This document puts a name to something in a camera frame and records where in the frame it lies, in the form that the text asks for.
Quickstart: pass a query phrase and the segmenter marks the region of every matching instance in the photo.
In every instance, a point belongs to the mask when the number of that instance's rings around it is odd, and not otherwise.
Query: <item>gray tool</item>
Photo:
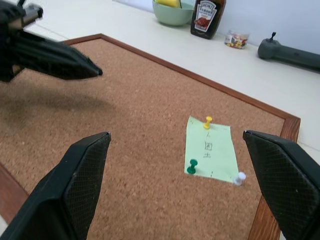
[[[258,55],[261,59],[274,59],[320,71],[320,55],[283,46],[274,40],[275,35],[276,32],[273,32],[271,38],[266,38],[261,42],[258,49]]]

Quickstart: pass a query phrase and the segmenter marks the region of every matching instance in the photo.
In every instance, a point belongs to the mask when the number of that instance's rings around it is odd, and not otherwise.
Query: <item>green push pin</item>
[[[191,164],[191,166],[188,167],[188,168],[186,169],[186,171],[187,171],[189,174],[195,174],[195,173],[196,173],[195,166],[198,165],[197,160],[191,159],[190,164]]]

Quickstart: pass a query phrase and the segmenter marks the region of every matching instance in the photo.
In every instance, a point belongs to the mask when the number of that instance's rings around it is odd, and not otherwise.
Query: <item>white wall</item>
[[[115,0],[152,12],[152,0]],[[182,0],[194,4],[195,0]],[[320,1],[226,0],[218,33],[229,29],[250,33],[249,43],[259,45],[272,32],[281,44],[320,54]]]

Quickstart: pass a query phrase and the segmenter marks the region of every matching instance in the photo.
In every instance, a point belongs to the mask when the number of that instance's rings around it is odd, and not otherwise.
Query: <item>yellow sponge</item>
[[[158,4],[166,5],[173,8],[181,8],[180,0],[155,0]]]

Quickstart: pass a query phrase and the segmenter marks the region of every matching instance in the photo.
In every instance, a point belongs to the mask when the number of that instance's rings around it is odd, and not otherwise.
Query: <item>wooden frame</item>
[[[268,104],[265,104],[261,101],[258,101],[252,97],[244,95],[222,84],[214,82],[208,78],[200,76],[194,72],[191,72],[182,67],[179,67],[170,62],[167,62],[163,59],[160,59],[156,56],[153,56],[147,52],[143,52],[135,47],[127,45],[123,42],[120,42],[116,39],[113,39],[103,34],[96,34],[96,35],[70,39],[65,41],[64,43],[68,45],[73,45],[73,44],[79,44],[82,42],[87,42],[87,41],[92,41],[97,39],[103,39],[107,42],[110,42],[114,45],[117,45],[121,48],[124,48],[128,51],[138,54],[153,62],[161,64],[169,69],[172,69],[176,72],[179,72],[183,75],[193,78],[203,84],[206,84],[232,97],[240,99],[246,103],[249,103],[257,108],[260,108],[268,113],[271,113],[279,118],[284,119],[284,124],[283,124],[280,136],[282,138],[297,142],[300,121],[301,121],[300,118],[293,116],[289,113],[286,113]],[[8,171],[4,169],[4,167],[1,164],[0,164],[0,196],[1,196],[0,215],[4,218],[4,220],[7,223],[10,223],[11,220],[14,218],[15,214],[19,211],[22,204],[27,199],[28,194],[16,182],[16,180],[8,173]],[[263,196],[261,196],[248,240],[257,240],[257,239],[258,240],[279,240],[279,237],[280,237],[280,229],[279,229],[278,223],[274,218],[274,216],[272,215],[271,210],[269,209]]]

